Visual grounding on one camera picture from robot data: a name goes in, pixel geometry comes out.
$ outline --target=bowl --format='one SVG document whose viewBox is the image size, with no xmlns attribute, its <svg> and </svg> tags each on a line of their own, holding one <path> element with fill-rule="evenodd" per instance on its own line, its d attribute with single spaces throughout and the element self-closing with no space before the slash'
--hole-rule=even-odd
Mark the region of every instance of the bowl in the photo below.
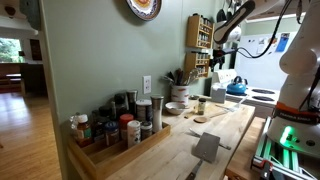
<svg viewBox="0 0 320 180">
<path fill-rule="evenodd" d="M 166 109 L 169 113 L 179 115 L 185 110 L 186 106 L 178 102 L 169 102 L 166 104 Z"/>
</svg>

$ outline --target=wooden shelf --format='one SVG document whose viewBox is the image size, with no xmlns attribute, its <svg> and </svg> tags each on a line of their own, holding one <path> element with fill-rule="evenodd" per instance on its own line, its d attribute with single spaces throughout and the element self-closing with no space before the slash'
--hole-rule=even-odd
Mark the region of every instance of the wooden shelf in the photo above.
<svg viewBox="0 0 320 180">
<path fill-rule="evenodd" d="M 184 64 L 184 70 L 186 74 L 189 74 L 189 72 L 192 69 L 201 69 L 199 72 L 199 75 L 201 75 L 199 78 L 202 77 L 208 77 L 209 73 L 209 59 L 208 58 L 203 58 L 199 59 L 198 58 L 198 53 L 187 53 L 186 54 L 186 59 L 185 59 L 185 64 Z"/>
<path fill-rule="evenodd" d="M 206 24 L 200 23 L 199 15 L 190 16 L 188 19 L 187 46 L 211 49 L 213 30 L 213 24 L 210 27 Z"/>
<path fill-rule="evenodd" d="M 75 140 L 70 137 L 68 156 L 82 179 L 106 179 L 169 136 L 170 125 L 162 123 L 162 127 L 161 131 L 129 149 L 126 141 L 120 141 L 107 148 L 105 140 L 80 148 Z"/>
</svg>

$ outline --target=wooden table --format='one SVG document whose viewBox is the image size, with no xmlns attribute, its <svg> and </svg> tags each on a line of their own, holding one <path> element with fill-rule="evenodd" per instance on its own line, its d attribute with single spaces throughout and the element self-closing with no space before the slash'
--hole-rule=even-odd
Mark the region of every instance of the wooden table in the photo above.
<svg viewBox="0 0 320 180">
<path fill-rule="evenodd" d="M 250 165 L 252 157 L 255 155 L 264 124 L 265 119 L 258 117 L 253 119 L 226 169 L 226 176 L 229 179 L 250 180 L 260 178 L 260 173 L 251 170 Z"/>
<path fill-rule="evenodd" d="M 170 115 L 163 110 L 162 120 L 172 128 L 170 136 L 108 179 L 185 179 L 199 161 L 191 153 L 199 138 L 190 135 L 190 127 L 199 133 L 208 132 L 219 136 L 221 143 L 232 147 L 231 150 L 219 147 L 215 162 L 212 164 L 204 162 L 196 177 L 196 179 L 223 179 L 225 169 L 251 123 L 254 107 L 241 105 L 236 112 L 228 112 L 199 124 L 193 121 L 197 116 L 184 118 L 184 115 L 197 105 L 197 101 L 190 101 L 189 104 L 191 108 L 179 116 Z M 224 105 L 229 107 L 234 104 L 227 101 Z M 221 110 L 214 103 L 207 101 L 205 115 L 210 116 Z"/>
</svg>

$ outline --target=kitchen counter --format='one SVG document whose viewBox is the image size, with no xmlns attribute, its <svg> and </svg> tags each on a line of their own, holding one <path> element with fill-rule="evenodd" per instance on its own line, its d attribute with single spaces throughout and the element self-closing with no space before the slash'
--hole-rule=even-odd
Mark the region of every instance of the kitchen counter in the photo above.
<svg viewBox="0 0 320 180">
<path fill-rule="evenodd" d="M 234 104 L 226 101 L 224 105 L 229 107 Z M 185 114 L 192 111 L 196 105 L 197 101 L 190 101 L 191 108 L 179 116 L 170 115 L 163 110 L 162 120 L 171 125 L 170 136 L 108 179 L 185 179 L 199 161 L 191 153 L 199 138 L 190 135 L 190 127 L 199 133 L 207 132 L 219 136 L 221 143 L 231 146 L 231 150 L 219 146 L 215 162 L 212 164 L 203 162 L 196 177 L 196 179 L 223 179 L 225 169 L 251 123 L 254 107 L 241 105 L 236 112 L 228 112 L 199 124 L 193 121 L 196 115 L 189 119 L 184 118 Z M 221 110 L 214 103 L 207 102 L 205 116 Z"/>
</svg>

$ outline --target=wooden floor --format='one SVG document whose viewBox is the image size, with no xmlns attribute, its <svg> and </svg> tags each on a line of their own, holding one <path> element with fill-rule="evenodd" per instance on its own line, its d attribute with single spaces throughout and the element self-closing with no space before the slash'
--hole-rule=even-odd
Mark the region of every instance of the wooden floor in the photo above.
<svg viewBox="0 0 320 180">
<path fill-rule="evenodd" d="M 0 94 L 0 179 L 61 179 L 46 97 Z"/>
</svg>

